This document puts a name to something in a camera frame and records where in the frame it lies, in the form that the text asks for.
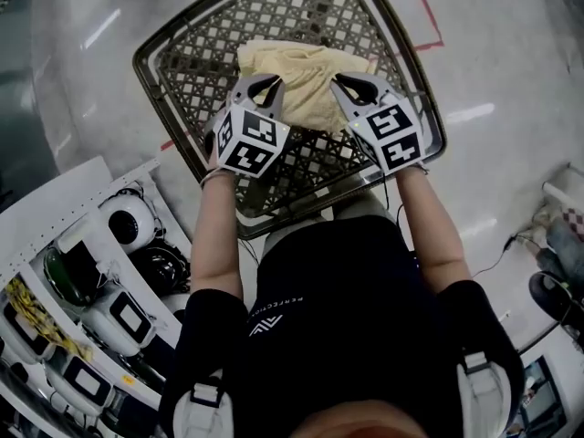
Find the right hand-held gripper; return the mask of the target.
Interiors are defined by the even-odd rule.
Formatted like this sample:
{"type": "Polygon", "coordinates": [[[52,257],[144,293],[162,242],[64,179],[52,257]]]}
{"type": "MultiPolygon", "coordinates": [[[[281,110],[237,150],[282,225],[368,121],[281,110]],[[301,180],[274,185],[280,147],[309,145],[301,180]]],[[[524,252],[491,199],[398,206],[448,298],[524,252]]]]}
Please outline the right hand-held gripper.
{"type": "Polygon", "coordinates": [[[385,78],[364,72],[341,72],[330,89],[363,152],[385,175],[425,159],[422,125],[406,98],[389,93],[385,78]],[[361,104],[378,104],[367,106],[361,104]]]}

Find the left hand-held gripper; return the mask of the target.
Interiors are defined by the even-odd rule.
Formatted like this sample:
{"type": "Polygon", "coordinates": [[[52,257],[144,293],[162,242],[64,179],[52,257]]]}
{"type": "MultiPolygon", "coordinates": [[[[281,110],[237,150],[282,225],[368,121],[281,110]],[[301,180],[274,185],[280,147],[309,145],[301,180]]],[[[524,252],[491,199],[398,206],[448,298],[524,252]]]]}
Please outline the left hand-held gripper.
{"type": "Polygon", "coordinates": [[[231,105],[204,125],[209,167],[258,178],[283,151],[290,127],[280,121],[286,85],[275,74],[241,77],[231,91],[231,105]],[[263,99],[252,101],[259,94],[263,99]]]}

